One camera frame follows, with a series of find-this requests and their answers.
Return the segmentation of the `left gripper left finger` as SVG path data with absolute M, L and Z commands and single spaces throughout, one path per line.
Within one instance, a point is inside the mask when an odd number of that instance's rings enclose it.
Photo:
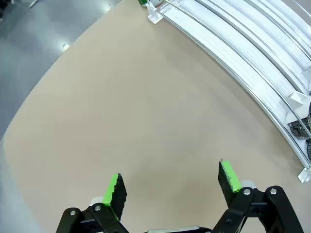
M 103 199 L 81 211 L 76 207 L 66 209 L 57 227 L 57 233 L 127 233 L 121 216 L 127 192 L 122 175 L 112 176 Z

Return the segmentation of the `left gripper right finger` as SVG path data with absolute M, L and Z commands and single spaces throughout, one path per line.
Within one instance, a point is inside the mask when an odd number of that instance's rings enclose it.
M 302 233 L 303 228 L 280 186 L 264 192 L 242 186 L 230 162 L 220 161 L 218 182 L 228 209 L 213 228 L 215 233 L 239 233 L 248 218 L 257 218 L 267 233 Z

